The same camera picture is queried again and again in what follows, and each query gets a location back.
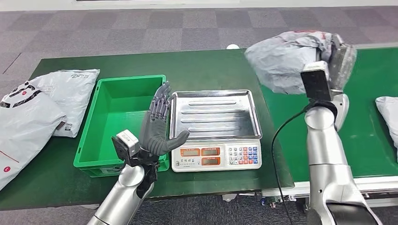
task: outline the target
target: green plastic crate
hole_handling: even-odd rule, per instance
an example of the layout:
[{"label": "green plastic crate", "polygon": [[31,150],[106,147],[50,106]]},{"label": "green plastic crate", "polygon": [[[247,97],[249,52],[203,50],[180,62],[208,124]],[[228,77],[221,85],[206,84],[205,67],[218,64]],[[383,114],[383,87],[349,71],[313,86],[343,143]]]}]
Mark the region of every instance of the green plastic crate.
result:
[{"label": "green plastic crate", "polygon": [[[142,119],[165,75],[107,78],[98,81],[73,165],[90,177],[115,176],[123,165],[111,137],[128,129],[138,137]],[[168,170],[168,154],[158,171]]]}]

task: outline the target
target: white mailer bag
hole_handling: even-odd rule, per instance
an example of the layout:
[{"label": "white mailer bag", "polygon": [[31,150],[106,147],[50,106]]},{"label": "white mailer bag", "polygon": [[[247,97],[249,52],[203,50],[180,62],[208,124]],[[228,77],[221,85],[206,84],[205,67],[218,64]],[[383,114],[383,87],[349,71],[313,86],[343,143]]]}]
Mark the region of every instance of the white mailer bag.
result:
[{"label": "white mailer bag", "polygon": [[0,190],[41,151],[65,113],[29,82],[0,101]]},{"label": "white mailer bag", "polygon": [[99,69],[60,70],[30,81],[66,113],[67,122],[54,136],[77,136],[99,73]]},{"label": "white mailer bag", "polygon": [[394,146],[398,149],[398,97],[378,97],[376,106],[387,123]]},{"label": "white mailer bag", "polygon": [[289,31],[260,41],[245,52],[245,57],[262,85],[275,93],[305,93],[301,71],[304,65],[321,60],[329,61],[332,34],[322,31]]}]

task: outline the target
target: digital weighing scale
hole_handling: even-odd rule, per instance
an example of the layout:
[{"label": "digital weighing scale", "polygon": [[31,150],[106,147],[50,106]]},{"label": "digital weighing scale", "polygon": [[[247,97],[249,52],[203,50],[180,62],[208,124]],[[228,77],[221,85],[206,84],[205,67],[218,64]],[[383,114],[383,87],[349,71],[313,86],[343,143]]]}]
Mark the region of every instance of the digital weighing scale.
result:
[{"label": "digital weighing scale", "polygon": [[262,133],[249,90],[178,91],[171,99],[170,139],[190,132],[171,151],[173,171],[260,168]]}]

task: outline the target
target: stainless steel tray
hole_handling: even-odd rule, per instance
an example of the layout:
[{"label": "stainless steel tray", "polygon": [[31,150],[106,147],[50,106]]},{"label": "stainless steel tray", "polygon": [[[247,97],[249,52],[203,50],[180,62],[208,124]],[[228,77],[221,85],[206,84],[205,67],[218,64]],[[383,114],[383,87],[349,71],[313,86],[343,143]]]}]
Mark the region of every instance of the stainless steel tray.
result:
[{"label": "stainless steel tray", "polygon": [[172,94],[170,138],[246,139],[262,136],[249,90],[177,91]]}]

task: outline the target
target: robotic arm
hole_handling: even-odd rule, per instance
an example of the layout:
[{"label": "robotic arm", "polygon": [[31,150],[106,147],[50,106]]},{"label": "robotic arm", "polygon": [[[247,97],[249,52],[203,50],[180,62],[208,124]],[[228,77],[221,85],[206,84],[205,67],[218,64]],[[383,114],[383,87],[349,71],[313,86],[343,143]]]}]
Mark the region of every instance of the robotic arm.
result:
[{"label": "robotic arm", "polygon": [[129,130],[112,137],[116,153],[124,160],[119,179],[88,225],[127,225],[157,180],[159,156],[183,145],[188,131],[166,139],[167,113],[171,88],[165,82],[155,93],[145,113],[139,139]]},{"label": "robotic arm", "polygon": [[308,224],[382,224],[354,183],[337,131],[348,112],[343,87],[355,63],[355,49],[333,36],[329,63],[307,64],[301,73],[313,107],[305,114],[310,171]]}]

